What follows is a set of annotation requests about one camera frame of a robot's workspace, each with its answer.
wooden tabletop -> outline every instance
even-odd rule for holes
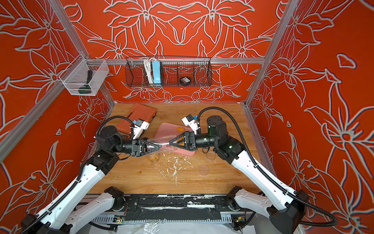
[[[240,104],[150,103],[145,105],[157,110],[156,117],[141,136],[148,138],[154,137],[163,122],[183,125],[181,119],[188,114],[197,115],[202,109],[209,106],[221,107],[235,118],[252,155],[260,161]],[[134,104],[116,104],[111,116],[128,116],[133,106]],[[227,124],[229,135],[240,140],[230,118],[218,110],[208,110],[201,116],[202,133],[207,132],[206,119],[212,115],[221,116]],[[120,119],[115,119],[107,125],[117,126],[120,121]],[[200,166],[200,169],[206,169],[204,165],[209,168],[208,175],[202,175],[199,172]],[[200,149],[192,157],[172,152],[160,153],[158,162],[152,162],[148,155],[118,161],[89,193],[100,194],[106,188],[114,186],[128,194],[226,194],[235,185],[241,186],[249,192],[259,192],[257,186],[248,177],[223,161],[212,150],[203,154]]]

floral pattern wall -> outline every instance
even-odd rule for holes
[[[64,90],[57,97],[0,164],[0,233],[18,233],[26,214],[36,214],[77,176],[109,110],[100,91],[92,97]]]
[[[263,57],[286,0],[61,0],[91,58]],[[213,66],[209,88],[130,88],[123,66],[105,84],[118,102],[244,101],[259,64]]]
[[[47,0],[2,1],[0,41],[1,141],[78,53]]]
[[[278,177],[338,218],[307,233],[374,229],[372,22],[370,1],[301,0],[250,103]]]
[[[47,0],[0,3],[0,140],[78,55]],[[0,164],[0,233],[19,233],[76,176],[110,105],[64,90]]]

white wire basket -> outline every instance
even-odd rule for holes
[[[71,95],[95,96],[109,73],[107,62],[103,60],[99,69],[92,70],[87,65],[87,60],[78,57],[60,74],[59,79]],[[65,79],[61,78],[74,61],[78,63],[74,68],[70,68],[74,70]]]

black cable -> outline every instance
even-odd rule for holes
[[[103,127],[107,122],[109,122],[109,121],[111,121],[111,120],[113,120],[113,119],[117,119],[117,118],[119,118],[119,119],[124,119],[124,120],[127,120],[127,121],[130,122],[130,124],[131,124],[131,126],[130,126],[130,129],[131,129],[130,140],[132,140],[132,138],[134,137],[134,127],[135,127],[135,125],[134,125],[134,123],[133,123],[129,118],[126,118],[126,117],[124,117],[124,116],[120,116],[120,115],[115,115],[115,116],[109,117],[109,118],[106,119],[104,122],[102,122],[102,123],[100,124],[100,126],[98,127],[97,131],[96,131],[95,137],[97,138],[97,135],[99,135],[101,128],[102,128],[102,127]]]
[[[203,153],[207,154],[210,150],[210,146],[208,147],[208,151],[204,152],[204,148],[201,149],[203,151]]]
[[[88,202],[80,202],[78,203],[75,207],[74,207],[74,211],[77,210],[77,206],[81,206],[81,205],[87,205]],[[101,225],[98,225],[92,221],[88,222],[89,224],[91,224],[92,226],[94,227],[97,227],[97,228],[100,228],[100,229],[103,229],[103,230],[107,230],[107,231],[115,231],[116,229],[113,227],[113,228],[108,228],[108,227],[104,227],[104,226],[101,226]]]
[[[256,212],[253,211],[251,216],[248,218],[248,220],[243,225],[241,225],[239,227],[234,227],[234,230],[237,231],[237,230],[243,229],[245,226],[247,226],[249,224],[249,222],[253,219],[255,214],[256,214]]]
[[[87,205],[88,204],[88,202],[80,202],[80,203],[78,203],[75,207],[74,207],[74,211],[76,211],[77,210],[77,206],[81,206],[81,205]]]
[[[120,159],[118,159],[119,161],[122,161],[122,160],[126,160],[126,159],[128,159],[130,156],[128,156],[128,157],[125,157],[125,158],[120,158]]]
[[[78,176],[77,176],[77,179],[74,181],[74,183],[68,188],[68,190],[66,190],[66,192],[53,204],[51,205],[47,211],[45,211],[43,214],[41,214],[37,219],[35,219],[32,223],[30,223],[30,225],[28,225],[27,228],[25,228],[20,234],[24,234],[26,233],[28,230],[30,230],[30,228],[32,228],[35,224],[37,224],[40,220],[42,220],[46,215],[50,214],[52,212],[52,210],[73,190],[73,188],[75,186],[77,186],[77,184],[79,183],[80,181],[80,178],[82,177],[82,173],[83,173],[83,168],[84,166],[86,165],[86,162],[84,162],[81,166],[80,166],[80,169],[79,169],[79,173],[78,173]]]
[[[119,116],[119,115],[116,115],[116,116],[112,116],[112,117],[110,117],[110,118],[108,118],[107,120],[105,120],[104,122],[102,122],[101,124],[100,124],[100,126],[98,127],[98,129],[97,129],[97,131],[96,131],[96,134],[95,134],[95,137],[97,137],[97,135],[99,134],[99,132],[100,132],[100,129],[107,123],[107,122],[109,122],[109,121],[111,121],[111,120],[113,120],[113,119],[116,119],[116,118],[120,118],[120,119],[125,119],[125,120],[127,120],[127,121],[129,121],[130,122],[130,124],[131,124],[131,126],[130,126],[130,128],[131,128],[131,135],[130,135],[130,140],[132,140],[132,138],[134,137],[134,123],[130,120],[130,119],[128,119],[128,118],[126,118],[126,117],[124,117],[124,116]],[[52,212],[52,210],[75,188],[75,186],[79,183],[79,181],[80,181],[80,178],[81,178],[81,176],[82,176],[82,173],[83,173],[83,168],[84,168],[84,166],[85,166],[85,164],[86,164],[86,162],[85,163],[83,163],[82,165],[81,165],[81,167],[80,167],[80,170],[79,170],[79,174],[78,174],[78,176],[77,176],[77,179],[76,179],[76,181],[74,181],[74,183],[68,188],[68,190],[66,190],[66,192],[53,204],[53,205],[51,205],[49,208],[48,208],[48,210],[47,211],[45,211],[43,214],[41,214],[38,218],[36,218],[32,223],[30,223],[30,225],[27,227],[27,228],[25,228],[20,234],[25,234],[28,230],[30,230],[30,228],[32,228],[36,223],[38,223],[40,220],[42,220],[46,215],[48,215],[48,214],[50,214],[51,212]]]
[[[92,221],[88,222],[88,224],[91,224],[91,225],[94,226],[94,227],[97,227],[97,228],[100,228],[100,229],[103,229],[103,230],[107,230],[107,231],[116,231],[116,230],[117,230],[116,227],[108,228],[108,227],[104,227],[104,226],[101,226],[101,225],[95,224],[95,223],[92,222]]]
[[[197,128],[197,133],[198,134],[201,133],[201,128],[200,128],[200,117],[201,117],[201,114],[203,112],[207,111],[207,110],[220,110],[223,113],[225,113],[228,117],[230,117],[231,121],[234,123],[234,125],[236,127],[237,132],[239,133],[239,136],[240,136],[240,139],[242,140],[242,143],[244,145],[245,151],[248,153],[249,158],[251,159],[251,162],[253,163],[254,167],[257,168],[261,172],[261,174],[263,176],[265,176],[273,185],[275,185],[284,194],[287,194],[289,197],[293,198],[294,200],[300,202],[301,204],[303,204],[303,205],[305,205],[307,207],[310,207],[310,208],[314,209],[315,211],[318,211],[318,212],[320,212],[320,213],[328,216],[331,219],[331,221],[329,221],[329,222],[318,222],[318,223],[316,223],[316,222],[301,221],[300,224],[308,225],[308,226],[315,226],[315,227],[331,227],[331,226],[335,226],[335,225],[338,224],[338,219],[333,214],[331,214],[328,211],[325,211],[324,209],[322,209],[322,208],[320,208],[318,206],[315,206],[315,205],[312,205],[312,204],[310,204],[308,202],[305,202],[304,200],[302,200],[298,196],[295,196],[294,194],[288,192],[285,188],[283,188],[280,184],[278,184],[275,180],[273,180],[273,178],[271,178],[261,167],[257,166],[258,163],[255,161],[255,158],[251,154],[251,152],[250,152],[250,150],[248,148],[248,145],[247,145],[247,143],[244,140],[242,131],[239,128],[239,125],[235,121],[234,117],[229,112],[227,112],[226,110],[224,110],[222,108],[219,108],[219,107],[211,106],[211,107],[204,108],[202,111],[200,111],[200,113],[197,115],[197,118],[196,118],[196,123],[197,123],[197,126],[198,126],[198,128]]]

aluminum frame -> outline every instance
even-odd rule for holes
[[[84,46],[82,40],[80,39],[77,31],[74,28],[74,25],[69,19],[69,16],[66,14],[64,7],[62,6],[60,0],[48,0],[50,6],[52,7],[53,12],[56,14],[57,18],[60,20],[60,23],[63,25],[66,33],[68,34],[70,40],[74,44],[78,53],[82,54],[85,59],[90,59],[88,51]]]
[[[161,62],[176,62],[181,61],[182,59],[177,58],[160,58],[157,59]],[[143,62],[143,59],[130,59],[129,61],[133,62]],[[189,61],[201,61],[201,59],[198,58],[185,58],[183,61],[189,62]],[[127,60],[126,59],[106,59],[106,62],[108,65],[126,65]],[[219,64],[263,64],[265,62],[264,57],[259,58],[211,58],[210,60],[212,65],[219,65]],[[99,66],[100,62],[96,60],[89,60],[89,65]]]
[[[68,70],[64,76],[70,73],[77,66],[77,62],[72,65],[72,69]],[[35,106],[21,119],[21,121],[5,136],[0,142],[0,163],[8,156],[19,141],[26,135],[34,123],[41,117],[44,111],[52,104],[52,102],[65,89],[62,82],[57,81],[54,86],[38,101]]]
[[[257,153],[258,153],[258,156],[260,158],[260,162],[273,175],[277,176],[276,173],[275,173],[275,171],[274,171],[273,165],[272,165],[272,163],[271,163],[271,161],[269,159],[269,156],[267,154],[267,151],[266,151],[266,148],[264,146],[264,143],[261,140],[261,136],[260,136],[260,133],[259,133],[257,127],[256,127],[256,124],[255,124],[255,121],[253,119],[253,116],[252,116],[251,112],[248,109],[249,108],[247,108],[246,106],[243,105],[243,112],[244,112],[245,118],[247,120],[247,124],[248,124],[249,130],[250,130],[250,132],[252,134],[253,142],[255,143],[255,146],[256,146],[256,149],[257,149]]]
[[[299,0],[290,0],[288,2],[287,7],[286,7],[286,9],[283,13],[283,16],[279,21],[279,25],[278,25],[278,27],[275,31],[274,37],[273,37],[272,41],[270,42],[270,46],[269,46],[268,50],[266,51],[265,61],[261,65],[260,70],[258,71],[257,76],[252,83],[253,85],[251,87],[251,90],[249,91],[249,93],[247,95],[247,98],[245,99],[246,106],[249,106],[249,103],[253,99],[253,97],[256,93],[256,90],[257,90],[258,86],[260,85],[260,82],[261,82],[262,78],[265,75],[265,72],[266,72],[267,68],[270,66],[270,62],[272,61],[272,59],[274,57],[275,51],[276,51],[276,49],[277,49],[277,47],[278,47],[278,45],[279,45],[279,43],[282,39],[282,36],[283,36],[283,34],[286,30],[288,22],[290,21],[291,16],[292,16],[293,12],[295,11],[298,3],[299,3]]]

